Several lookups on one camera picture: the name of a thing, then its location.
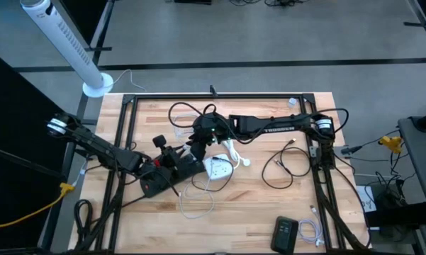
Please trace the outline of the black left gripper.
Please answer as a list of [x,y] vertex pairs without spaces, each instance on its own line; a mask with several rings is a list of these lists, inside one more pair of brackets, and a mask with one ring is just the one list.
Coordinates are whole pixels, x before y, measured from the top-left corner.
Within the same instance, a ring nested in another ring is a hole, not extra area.
[[194,159],[191,157],[182,157],[185,152],[190,152],[191,147],[188,145],[182,145],[175,149],[171,146],[166,147],[166,139],[164,135],[156,136],[152,139],[153,144],[156,148],[160,148],[161,154],[154,159],[146,161],[142,165],[142,172],[144,174],[156,171],[169,177],[177,177],[179,175],[178,166],[188,166],[194,163]]

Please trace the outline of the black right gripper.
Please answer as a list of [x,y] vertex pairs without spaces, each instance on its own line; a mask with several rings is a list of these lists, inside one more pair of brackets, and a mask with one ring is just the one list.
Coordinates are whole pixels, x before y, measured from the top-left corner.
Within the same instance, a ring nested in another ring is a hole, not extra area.
[[220,144],[229,140],[229,122],[218,113],[207,113],[195,119],[193,133],[189,136],[191,140],[191,153],[197,160],[203,160],[206,147],[212,144]]

